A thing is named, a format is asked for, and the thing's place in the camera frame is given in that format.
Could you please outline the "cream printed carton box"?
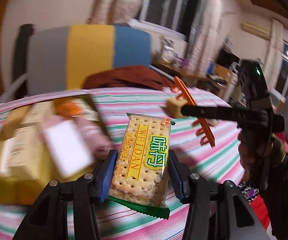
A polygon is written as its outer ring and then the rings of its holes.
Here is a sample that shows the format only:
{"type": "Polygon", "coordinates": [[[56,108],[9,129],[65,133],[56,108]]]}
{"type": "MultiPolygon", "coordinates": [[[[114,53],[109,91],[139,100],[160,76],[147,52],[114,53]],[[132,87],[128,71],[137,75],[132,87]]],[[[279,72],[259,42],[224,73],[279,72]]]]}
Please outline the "cream printed carton box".
{"type": "Polygon", "coordinates": [[[21,122],[21,127],[40,126],[46,119],[54,115],[55,109],[52,101],[35,103],[21,122]]]}

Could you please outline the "white box with pens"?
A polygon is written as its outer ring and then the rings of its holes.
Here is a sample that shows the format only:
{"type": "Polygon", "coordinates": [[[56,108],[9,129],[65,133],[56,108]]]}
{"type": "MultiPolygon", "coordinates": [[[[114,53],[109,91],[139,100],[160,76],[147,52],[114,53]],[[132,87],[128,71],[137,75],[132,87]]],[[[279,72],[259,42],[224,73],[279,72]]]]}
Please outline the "white box with pens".
{"type": "Polygon", "coordinates": [[[175,54],[174,41],[169,38],[162,37],[161,43],[162,43],[162,50],[161,50],[162,61],[166,63],[172,63],[175,54]]]}

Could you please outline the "window with white frame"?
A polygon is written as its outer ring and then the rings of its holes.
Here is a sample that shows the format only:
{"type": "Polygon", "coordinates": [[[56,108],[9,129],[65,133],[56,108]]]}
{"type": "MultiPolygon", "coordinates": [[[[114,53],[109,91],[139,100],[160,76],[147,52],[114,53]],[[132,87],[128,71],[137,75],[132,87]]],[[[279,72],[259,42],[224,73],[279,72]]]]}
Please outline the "window with white frame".
{"type": "Polygon", "coordinates": [[[134,28],[188,41],[200,0],[143,0],[129,24],[134,28]]]}

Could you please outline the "orange snack bag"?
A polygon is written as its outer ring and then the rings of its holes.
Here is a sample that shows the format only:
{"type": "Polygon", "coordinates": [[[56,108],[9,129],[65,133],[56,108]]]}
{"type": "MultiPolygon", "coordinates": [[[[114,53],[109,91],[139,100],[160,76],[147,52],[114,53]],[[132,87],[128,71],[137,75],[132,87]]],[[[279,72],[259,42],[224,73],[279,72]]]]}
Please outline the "orange snack bag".
{"type": "Polygon", "coordinates": [[[61,98],[53,101],[55,111],[66,119],[83,117],[89,121],[98,121],[98,113],[81,98],[61,98]]]}

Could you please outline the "gold tray box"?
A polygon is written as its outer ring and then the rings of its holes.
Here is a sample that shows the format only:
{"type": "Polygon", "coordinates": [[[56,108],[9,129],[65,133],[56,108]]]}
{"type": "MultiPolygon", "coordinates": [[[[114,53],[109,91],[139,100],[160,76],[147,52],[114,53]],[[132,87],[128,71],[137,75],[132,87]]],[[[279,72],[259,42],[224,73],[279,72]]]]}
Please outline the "gold tray box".
{"type": "Polygon", "coordinates": [[[77,179],[112,148],[89,95],[12,109],[0,133],[0,204],[31,205],[50,180],[77,179]]]}

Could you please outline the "grey yellow blue chair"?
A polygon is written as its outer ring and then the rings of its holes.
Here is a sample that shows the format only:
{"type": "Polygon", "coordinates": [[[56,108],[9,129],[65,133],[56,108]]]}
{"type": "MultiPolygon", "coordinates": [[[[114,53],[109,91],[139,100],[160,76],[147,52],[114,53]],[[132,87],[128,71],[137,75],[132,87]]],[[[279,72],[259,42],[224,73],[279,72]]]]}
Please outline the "grey yellow blue chair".
{"type": "Polygon", "coordinates": [[[13,54],[13,83],[0,103],[80,89],[92,74],[125,66],[150,66],[151,35],[121,25],[69,25],[35,31],[19,28],[13,54]]]}

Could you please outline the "white foam sponge block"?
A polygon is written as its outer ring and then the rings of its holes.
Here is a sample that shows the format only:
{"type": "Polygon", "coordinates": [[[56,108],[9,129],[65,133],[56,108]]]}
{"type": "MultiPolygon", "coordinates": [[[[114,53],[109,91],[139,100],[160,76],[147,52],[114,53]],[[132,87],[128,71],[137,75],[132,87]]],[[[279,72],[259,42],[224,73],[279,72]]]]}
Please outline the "white foam sponge block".
{"type": "Polygon", "coordinates": [[[63,178],[69,178],[93,165],[95,158],[72,120],[43,130],[49,153],[63,178]]]}

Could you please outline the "small yellow sponge cube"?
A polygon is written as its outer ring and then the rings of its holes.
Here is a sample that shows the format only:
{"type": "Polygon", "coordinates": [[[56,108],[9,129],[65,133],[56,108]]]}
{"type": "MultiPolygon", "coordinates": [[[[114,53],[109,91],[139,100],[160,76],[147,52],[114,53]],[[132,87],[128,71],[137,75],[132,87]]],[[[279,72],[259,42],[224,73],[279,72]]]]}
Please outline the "small yellow sponge cube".
{"type": "Polygon", "coordinates": [[[169,112],[169,115],[172,118],[186,118],[186,116],[184,116],[181,113],[181,108],[186,105],[188,103],[187,100],[179,100],[176,98],[168,98],[167,102],[166,102],[166,108],[167,111],[169,112]]]}

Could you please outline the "wooden side desk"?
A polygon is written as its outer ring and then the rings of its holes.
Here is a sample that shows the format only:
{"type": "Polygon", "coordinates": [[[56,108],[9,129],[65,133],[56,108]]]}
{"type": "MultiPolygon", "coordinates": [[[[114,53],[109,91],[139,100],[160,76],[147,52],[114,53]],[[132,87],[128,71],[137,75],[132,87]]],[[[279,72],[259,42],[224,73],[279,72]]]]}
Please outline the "wooden side desk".
{"type": "Polygon", "coordinates": [[[237,75],[218,64],[215,65],[215,73],[206,76],[189,74],[186,70],[161,60],[153,60],[151,65],[171,77],[177,76],[187,87],[207,90],[226,102],[229,101],[238,83],[237,75]]]}

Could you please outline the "pink striped sock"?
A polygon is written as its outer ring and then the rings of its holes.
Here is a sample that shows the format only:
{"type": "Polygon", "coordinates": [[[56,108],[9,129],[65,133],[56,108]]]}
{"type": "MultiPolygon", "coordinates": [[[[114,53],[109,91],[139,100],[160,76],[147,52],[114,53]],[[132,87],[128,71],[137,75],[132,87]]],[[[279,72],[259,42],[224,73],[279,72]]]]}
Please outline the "pink striped sock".
{"type": "Polygon", "coordinates": [[[73,121],[77,125],[91,154],[96,159],[105,159],[109,151],[114,148],[109,137],[106,136],[101,128],[93,121],[81,116],[75,117],[73,121]]]}

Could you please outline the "mustard yellow sponge block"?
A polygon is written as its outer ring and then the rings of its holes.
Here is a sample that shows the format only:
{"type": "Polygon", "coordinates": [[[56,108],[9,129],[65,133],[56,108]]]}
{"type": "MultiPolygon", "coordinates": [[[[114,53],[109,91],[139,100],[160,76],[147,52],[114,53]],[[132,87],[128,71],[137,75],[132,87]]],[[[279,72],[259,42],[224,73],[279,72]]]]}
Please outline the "mustard yellow sponge block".
{"type": "Polygon", "coordinates": [[[13,137],[15,130],[21,127],[21,122],[30,110],[30,107],[30,105],[27,105],[11,111],[3,124],[0,140],[4,141],[13,137]]]}

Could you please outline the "dark red jacket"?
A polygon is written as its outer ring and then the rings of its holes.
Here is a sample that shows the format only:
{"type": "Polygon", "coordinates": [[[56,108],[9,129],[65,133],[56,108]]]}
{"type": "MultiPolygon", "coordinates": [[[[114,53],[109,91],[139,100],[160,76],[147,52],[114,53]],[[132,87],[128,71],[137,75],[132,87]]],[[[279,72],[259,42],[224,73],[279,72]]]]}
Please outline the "dark red jacket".
{"type": "Polygon", "coordinates": [[[158,72],[142,65],[126,66],[88,76],[83,89],[133,87],[163,90],[173,82],[158,72]]]}

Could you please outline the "orange plastic clothes hanger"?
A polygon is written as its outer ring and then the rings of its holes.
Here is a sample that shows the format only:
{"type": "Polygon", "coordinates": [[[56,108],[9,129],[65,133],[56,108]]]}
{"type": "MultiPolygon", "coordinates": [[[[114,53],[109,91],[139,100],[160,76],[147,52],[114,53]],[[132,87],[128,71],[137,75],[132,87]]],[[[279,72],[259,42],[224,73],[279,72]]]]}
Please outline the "orange plastic clothes hanger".
{"type": "Polygon", "coordinates": [[[196,121],[192,123],[192,126],[200,125],[201,128],[197,130],[196,135],[202,135],[203,137],[201,138],[200,144],[205,145],[205,144],[210,144],[211,147],[215,146],[215,137],[211,131],[211,128],[209,127],[209,124],[207,123],[206,119],[202,117],[202,113],[198,113],[197,111],[199,110],[197,108],[197,103],[194,100],[193,96],[189,92],[188,88],[184,84],[184,82],[178,78],[177,76],[174,77],[174,84],[172,87],[170,87],[170,90],[172,92],[179,92],[179,94],[176,96],[176,100],[186,100],[187,103],[183,105],[182,107],[184,108],[184,113],[182,114],[183,116],[194,116],[196,117],[196,121]]]}

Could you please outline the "striped pink green tablecloth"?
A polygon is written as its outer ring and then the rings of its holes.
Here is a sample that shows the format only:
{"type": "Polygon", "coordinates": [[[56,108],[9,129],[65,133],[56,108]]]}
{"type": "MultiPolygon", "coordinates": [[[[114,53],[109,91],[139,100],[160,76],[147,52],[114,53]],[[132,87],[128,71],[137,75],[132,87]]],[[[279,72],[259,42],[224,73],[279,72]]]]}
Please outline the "striped pink green tablecloth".
{"type": "MultiPolygon", "coordinates": [[[[0,133],[11,110],[32,103],[89,94],[104,121],[115,147],[119,147],[124,135],[128,113],[165,116],[165,101],[173,96],[164,91],[137,88],[102,88],[71,90],[31,96],[0,104],[0,133]]],[[[231,180],[239,183],[244,175],[238,154],[239,131],[234,122],[220,122],[212,128],[215,146],[201,145],[193,119],[176,119],[171,129],[170,146],[179,161],[186,163],[191,171],[217,182],[231,180]]],[[[158,219],[130,210],[120,204],[107,201],[96,209],[98,227],[102,239],[180,239],[188,212],[173,190],[167,193],[170,208],[168,219],[158,219]]],[[[25,215],[20,206],[0,205],[0,239],[11,239],[25,215]]]]}

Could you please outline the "cracker packet green yellow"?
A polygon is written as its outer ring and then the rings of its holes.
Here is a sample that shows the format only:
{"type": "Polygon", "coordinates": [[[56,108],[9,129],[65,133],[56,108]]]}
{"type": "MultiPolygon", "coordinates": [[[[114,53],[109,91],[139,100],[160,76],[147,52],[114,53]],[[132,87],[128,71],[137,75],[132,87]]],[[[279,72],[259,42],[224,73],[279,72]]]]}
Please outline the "cracker packet green yellow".
{"type": "Polygon", "coordinates": [[[168,152],[175,123],[133,113],[128,118],[108,197],[134,211],[168,219],[168,152]]]}

